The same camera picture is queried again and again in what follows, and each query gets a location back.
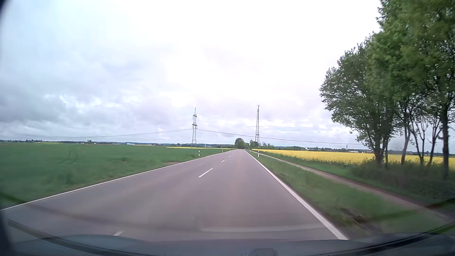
overcast sky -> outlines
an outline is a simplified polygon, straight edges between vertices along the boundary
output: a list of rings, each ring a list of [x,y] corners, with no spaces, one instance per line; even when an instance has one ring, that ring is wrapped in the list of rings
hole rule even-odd
[[[378,0],[14,0],[0,29],[0,138],[190,143],[200,129],[274,145],[363,148],[319,87],[373,31]],[[86,138],[64,138],[87,136]],[[198,131],[198,143],[238,136]],[[400,139],[391,143],[401,149]]]

white edge line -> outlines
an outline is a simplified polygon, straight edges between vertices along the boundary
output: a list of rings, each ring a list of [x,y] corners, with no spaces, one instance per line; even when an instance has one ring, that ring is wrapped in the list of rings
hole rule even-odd
[[[123,231],[117,231],[117,232],[115,232],[115,233],[113,234],[113,236],[119,236],[119,235],[121,235],[122,233],[123,233]]]
[[[206,158],[206,157],[213,156],[213,155],[208,155],[208,156],[204,156],[204,157],[201,157],[201,158],[192,159],[192,160],[185,161],[185,162],[181,162],[181,163],[178,163],[178,164],[188,163],[188,162],[191,162],[191,161],[194,161],[194,160]],[[105,184],[105,183],[112,182],[112,181],[116,181],[116,180],[119,180],[119,179],[129,178],[129,177],[132,177],[132,176],[136,176],[136,175],[140,175],[140,174],[144,174],[144,173],[156,171],[156,170],[163,169],[163,168],[170,167],[170,166],[176,166],[176,165],[178,165],[178,164],[172,164],[172,165],[168,165],[168,166],[163,166],[163,167],[160,167],[160,168],[158,168],[158,169],[153,169],[153,170],[150,170],[150,171],[145,171],[145,172],[138,173],[138,174],[133,174],[133,175],[130,175],[130,176],[125,176],[125,177],[121,177],[121,178],[118,178],[118,179],[108,180],[108,181],[105,181],[105,182],[93,184],[93,185],[90,185],[90,186],[87,186],[87,187],[83,187],[83,188],[79,188],[79,189],[75,189],[75,190],[63,192],[63,193],[56,194],[56,195],[50,195],[50,196],[47,196],[47,197],[43,197],[43,198],[40,198],[40,199],[36,199],[36,200],[30,201],[30,202],[23,203],[23,204],[20,204],[20,205],[13,205],[13,206],[10,206],[10,207],[8,207],[8,208],[0,209],[0,211],[8,210],[8,209],[11,209],[11,208],[14,208],[14,207],[17,207],[17,206],[30,204],[30,203],[37,202],[37,201],[41,201],[41,200],[48,199],[48,198],[51,198],[51,197],[54,197],[54,196],[68,194],[68,193],[75,192],[75,191],[78,191],[78,190],[81,190],[81,189],[87,189],[87,188],[90,188],[90,187],[98,186],[98,185]]]
[[[213,169],[213,168],[210,168],[210,170],[208,170],[207,172],[205,172],[205,173],[201,174],[201,176],[199,176],[198,178],[200,178],[200,177],[204,176],[204,174],[208,173],[208,172],[209,172],[209,171],[211,171],[212,169]]]
[[[267,167],[265,167],[261,162],[259,162],[254,156],[248,153],[256,162],[258,162],[270,175],[272,175],[291,195],[297,199],[305,208],[308,209],[332,234],[334,234],[338,239],[348,240],[349,238],[344,235],[339,229],[337,229],[328,219],[326,219],[322,214],[320,214],[315,208],[313,208],[309,203],[307,203],[303,198],[301,198],[294,190],[292,190],[288,185],[281,181],[275,174],[273,174]]]

utility pole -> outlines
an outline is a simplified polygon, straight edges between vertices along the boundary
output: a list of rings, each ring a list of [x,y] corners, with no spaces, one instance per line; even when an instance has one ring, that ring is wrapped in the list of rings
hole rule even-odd
[[[256,136],[254,136],[254,141],[258,143],[258,149],[261,146],[259,143],[259,106],[260,105],[258,105],[258,114],[256,115]]]
[[[197,123],[196,123],[196,118],[197,118],[196,108],[194,108],[193,125],[192,125],[193,138],[191,139],[191,147],[193,147],[193,144],[196,144],[196,147],[197,147],[197,141],[196,141]]]

grass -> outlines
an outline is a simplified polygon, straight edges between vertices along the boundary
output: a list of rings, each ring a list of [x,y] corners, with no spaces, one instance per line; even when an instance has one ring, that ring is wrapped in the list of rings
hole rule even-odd
[[[439,170],[438,166],[432,167],[429,175],[422,176],[419,165],[416,163],[406,163],[404,166],[392,163],[389,165],[390,170],[376,170],[375,163],[370,162],[358,165],[328,164],[269,152],[261,153],[381,188],[423,204],[435,204],[455,197],[455,189],[450,189],[450,187],[455,188],[455,175],[451,174],[449,180],[441,181],[439,173],[436,173]],[[397,182],[400,179],[407,180],[408,184]],[[448,205],[445,208],[453,211],[455,206]]]
[[[0,143],[0,188],[27,202],[131,174],[221,153],[221,149],[70,143]],[[3,207],[17,201],[0,198]]]
[[[369,236],[377,230],[361,228],[344,213],[346,211],[370,220],[380,232],[428,231],[443,225],[437,219],[409,212],[374,194],[332,182],[288,163],[269,157],[258,160],[349,234]]]

dirt path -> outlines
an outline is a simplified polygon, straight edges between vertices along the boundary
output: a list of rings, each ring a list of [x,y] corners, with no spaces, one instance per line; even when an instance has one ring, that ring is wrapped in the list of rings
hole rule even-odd
[[[278,161],[282,161],[282,162],[297,166],[299,168],[302,168],[304,170],[313,172],[313,173],[315,173],[317,175],[320,175],[320,176],[322,176],[324,178],[327,178],[327,179],[329,179],[329,180],[331,180],[333,182],[344,184],[344,185],[347,185],[347,186],[349,186],[351,188],[355,188],[355,189],[358,189],[358,190],[361,190],[361,191],[364,191],[364,192],[372,193],[374,195],[377,195],[377,196],[381,197],[384,200],[393,202],[396,205],[403,206],[403,207],[405,207],[405,208],[407,208],[409,210],[418,210],[420,212],[425,213],[426,215],[428,215],[430,217],[441,219],[443,222],[451,222],[451,221],[453,221],[450,216],[444,215],[444,214],[442,214],[440,212],[437,212],[437,211],[434,211],[434,210],[427,209],[424,206],[415,204],[413,202],[409,202],[409,201],[407,201],[407,200],[405,200],[403,198],[400,198],[399,196],[394,195],[392,192],[384,191],[383,189],[378,189],[378,188],[375,188],[373,186],[365,185],[365,184],[362,184],[362,183],[359,183],[359,182],[356,182],[356,181],[352,181],[350,179],[339,177],[339,176],[336,176],[336,175],[333,175],[333,174],[329,174],[329,173],[326,173],[326,172],[323,172],[323,171],[320,171],[320,170],[316,170],[316,169],[313,169],[313,168],[310,168],[310,167],[302,166],[302,165],[299,165],[299,164],[294,164],[292,162],[289,162],[289,161],[286,161],[286,160],[282,160],[282,159],[279,159],[279,158],[276,158],[276,157],[273,157],[273,156],[265,155],[265,154],[262,154],[262,153],[260,153],[260,155],[267,156],[267,157],[276,159]]]

